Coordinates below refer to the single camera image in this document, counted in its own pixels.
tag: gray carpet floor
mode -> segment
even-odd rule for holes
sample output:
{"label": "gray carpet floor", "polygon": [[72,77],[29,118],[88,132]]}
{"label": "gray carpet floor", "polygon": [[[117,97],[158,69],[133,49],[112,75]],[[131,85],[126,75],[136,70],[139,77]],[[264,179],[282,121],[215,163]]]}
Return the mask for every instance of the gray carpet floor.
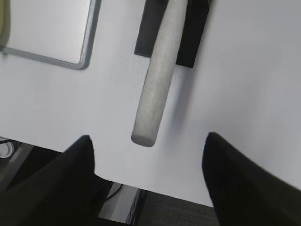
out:
{"label": "gray carpet floor", "polygon": [[138,226],[218,226],[211,207],[149,192]]}

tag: gray metal frame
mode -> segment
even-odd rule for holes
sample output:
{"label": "gray metal frame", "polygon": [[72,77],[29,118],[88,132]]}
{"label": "gray metal frame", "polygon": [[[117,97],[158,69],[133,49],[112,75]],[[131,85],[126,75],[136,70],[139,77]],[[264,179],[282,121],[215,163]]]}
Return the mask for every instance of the gray metal frame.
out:
{"label": "gray metal frame", "polygon": [[19,57],[25,57],[32,60],[41,61],[52,65],[67,67],[75,70],[83,70],[87,68],[90,64],[100,5],[101,5],[101,0],[91,0],[90,2],[89,14],[87,18],[87,25],[86,25],[85,36],[83,40],[83,46],[80,54],[80,60],[76,64],[39,55],[39,54],[34,54],[34,53],[14,49],[14,48],[8,48],[8,47],[3,47],[1,52],[19,56]]}

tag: white object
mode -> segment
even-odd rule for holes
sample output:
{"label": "white object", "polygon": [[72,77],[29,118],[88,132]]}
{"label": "white object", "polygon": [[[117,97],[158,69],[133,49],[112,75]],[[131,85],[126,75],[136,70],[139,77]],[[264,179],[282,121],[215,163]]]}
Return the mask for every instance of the white object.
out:
{"label": "white object", "polygon": [[[5,141],[6,138],[0,137],[0,141]],[[0,144],[0,158],[6,159],[14,152],[14,146],[11,142]]]}
{"label": "white object", "polygon": [[154,146],[182,39],[188,0],[169,0],[145,78],[132,141]]}
{"label": "white object", "polygon": [[144,4],[102,1],[86,70],[0,55],[1,136],[63,152],[89,134],[98,176],[210,206],[201,161],[216,131],[300,189],[301,1],[213,1],[194,68],[175,67],[151,150],[131,141],[149,66],[133,54]]}
{"label": "white object", "polygon": [[9,0],[6,44],[71,63],[80,61],[90,0]]}

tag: white cylindrical handle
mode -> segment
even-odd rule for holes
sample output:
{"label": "white cylindrical handle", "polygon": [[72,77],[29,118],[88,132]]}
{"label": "white cylindrical handle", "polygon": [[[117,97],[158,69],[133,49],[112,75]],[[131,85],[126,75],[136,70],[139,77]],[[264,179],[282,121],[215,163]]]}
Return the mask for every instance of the white cylindrical handle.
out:
{"label": "white cylindrical handle", "polygon": [[188,0],[169,0],[145,78],[132,133],[136,144],[154,146],[174,73]]}

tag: white desk surface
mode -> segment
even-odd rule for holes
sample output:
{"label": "white desk surface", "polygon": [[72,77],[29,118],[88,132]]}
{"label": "white desk surface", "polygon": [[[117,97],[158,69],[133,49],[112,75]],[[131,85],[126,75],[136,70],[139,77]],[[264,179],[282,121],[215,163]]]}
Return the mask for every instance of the white desk surface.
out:
{"label": "white desk surface", "polygon": [[83,134],[96,174],[212,205],[201,171],[216,131],[301,188],[299,0],[215,0],[194,69],[177,66],[158,140],[131,142],[149,59],[133,54],[144,0],[103,0],[91,65],[0,58],[0,135],[64,151]]}

